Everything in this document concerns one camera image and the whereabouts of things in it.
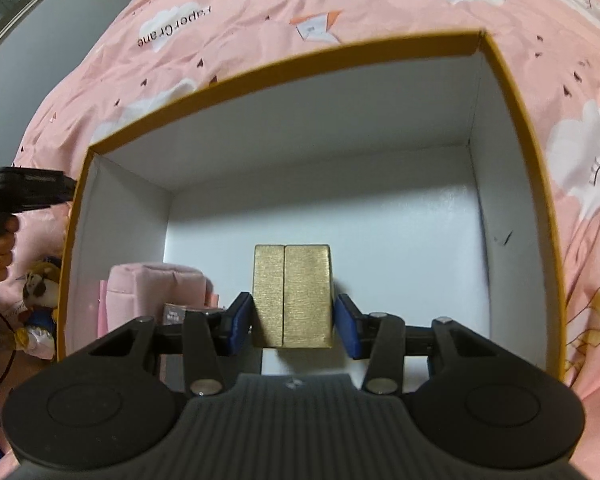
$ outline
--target pink blanket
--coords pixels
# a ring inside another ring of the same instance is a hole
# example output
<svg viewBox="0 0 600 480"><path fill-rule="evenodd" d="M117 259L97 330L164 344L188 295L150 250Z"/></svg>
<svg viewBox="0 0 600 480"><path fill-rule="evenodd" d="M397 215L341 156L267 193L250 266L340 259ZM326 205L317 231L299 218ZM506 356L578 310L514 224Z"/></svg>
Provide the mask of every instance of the pink blanket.
<svg viewBox="0 0 600 480"><path fill-rule="evenodd" d="M239 72L394 34L486 28L522 91L552 178L568 297L566 381L600 479L600 0L133 0L40 106L16 165L77 177L92 140ZM24 217L12 276L62 244L63 211ZM18 299L0 286L4 308Z"/></svg>

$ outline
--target circular pad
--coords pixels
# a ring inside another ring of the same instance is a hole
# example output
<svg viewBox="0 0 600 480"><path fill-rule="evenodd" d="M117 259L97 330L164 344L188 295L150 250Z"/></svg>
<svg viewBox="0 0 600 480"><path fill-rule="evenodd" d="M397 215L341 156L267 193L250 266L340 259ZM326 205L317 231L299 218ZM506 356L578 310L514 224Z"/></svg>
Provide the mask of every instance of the circular pad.
<svg viewBox="0 0 600 480"><path fill-rule="evenodd" d="M527 469L569 456L584 428L578 397L515 359L454 362L411 400L411 416L433 444L489 468Z"/></svg>
<svg viewBox="0 0 600 480"><path fill-rule="evenodd" d="M77 356L14 390L2 410L18 459L89 470L131 459L177 419L173 393L126 358Z"/></svg>

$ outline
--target pink fabric bag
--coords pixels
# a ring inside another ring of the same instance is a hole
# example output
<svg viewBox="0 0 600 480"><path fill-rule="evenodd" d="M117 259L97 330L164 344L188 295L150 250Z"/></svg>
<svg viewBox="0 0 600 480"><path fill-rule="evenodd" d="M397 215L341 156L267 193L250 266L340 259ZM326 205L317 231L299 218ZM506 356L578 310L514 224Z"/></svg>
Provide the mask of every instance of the pink fabric bag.
<svg viewBox="0 0 600 480"><path fill-rule="evenodd" d="M111 269L98 313L98 336L139 316L162 320L165 303L204 308L206 277L192 267L173 264L122 264Z"/></svg>

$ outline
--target plush toy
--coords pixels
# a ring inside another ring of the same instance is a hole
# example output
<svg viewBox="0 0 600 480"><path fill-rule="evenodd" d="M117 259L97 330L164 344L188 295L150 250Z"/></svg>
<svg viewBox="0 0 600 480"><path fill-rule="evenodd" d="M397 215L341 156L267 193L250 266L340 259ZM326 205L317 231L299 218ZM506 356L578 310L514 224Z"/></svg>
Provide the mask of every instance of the plush toy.
<svg viewBox="0 0 600 480"><path fill-rule="evenodd" d="M23 326L14 332L18 350L41 359L54 358L59 292L59 265L51 261L34 263L22 289L25 308L18 314L18 320Z"/></svg>

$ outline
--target gold wrapped block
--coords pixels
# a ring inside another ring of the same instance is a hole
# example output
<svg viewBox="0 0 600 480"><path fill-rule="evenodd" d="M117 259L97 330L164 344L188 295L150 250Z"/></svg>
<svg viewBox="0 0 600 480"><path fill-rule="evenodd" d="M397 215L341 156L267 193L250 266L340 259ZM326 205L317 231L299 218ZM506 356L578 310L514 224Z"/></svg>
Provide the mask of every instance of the gold wrapped block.
<svg viewBox="0 0 600 480"><path fill-rule="evenodd" d="M331 251L328 245L255 248L254 345L330 348Z"/></svg>
<svg viewBox="0 0 600 480"><path fill-rule="evenodd" d="M328 245L285 246L283 348L331 347Z"/></svg>
<svg viewBox="0 0 600 480"><path fill-rule="evenodd" d="M253 345L257 348L282 346L285 276L284 245L256 245L253 259Z"/></svg>

